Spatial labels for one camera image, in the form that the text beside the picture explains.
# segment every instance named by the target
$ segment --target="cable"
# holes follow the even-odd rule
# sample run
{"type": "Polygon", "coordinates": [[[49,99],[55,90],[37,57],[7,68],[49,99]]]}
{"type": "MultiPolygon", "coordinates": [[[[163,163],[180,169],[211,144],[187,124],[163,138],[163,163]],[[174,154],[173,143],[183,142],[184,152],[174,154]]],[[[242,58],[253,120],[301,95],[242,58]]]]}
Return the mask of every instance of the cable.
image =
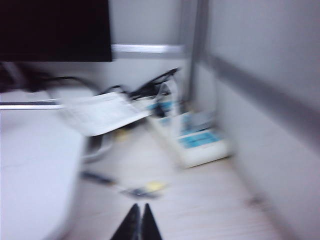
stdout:
{"type": "Polygon", "coordinates": [[[132,100],[136,100],[143,97],[155,96],[159,91],[157,91],[156,86],[166,82],[169,80],[169,77],[173,76],[179,68],[173,68],[153,79],[143,84],[137,90],[131,92],[129,97],[132,100]]]}
{"type": "Polygon", "coordinates": [[[121,90],[122,90],[122,93],[124,93],[124,94],[129,94],[129,92],[128,92],[127,90],[125,90],[125,88],[124,88],[123,85],[113,85],[113,86],[108,87],[106,90],[102,91],[99,95],[107,94],[107,93],[109,93],[112,89],[121,89],[121,90]]]}

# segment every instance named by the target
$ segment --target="white power strip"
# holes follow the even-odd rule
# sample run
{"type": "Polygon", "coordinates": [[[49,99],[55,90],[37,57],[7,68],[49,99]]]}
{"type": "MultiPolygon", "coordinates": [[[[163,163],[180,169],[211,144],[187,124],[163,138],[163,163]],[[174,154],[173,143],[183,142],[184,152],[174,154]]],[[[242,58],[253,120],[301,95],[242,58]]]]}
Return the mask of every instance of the white power strip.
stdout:
{"type": "Polygon", "coordinates": [[[162,141],[166,149],[170,149],[183,168],[209,163],[230,155],[230,144],[215,129],[198,132],[182,132],[174,137],[171,132],[170,117],[146,118],[150,129],[162,141]]]}

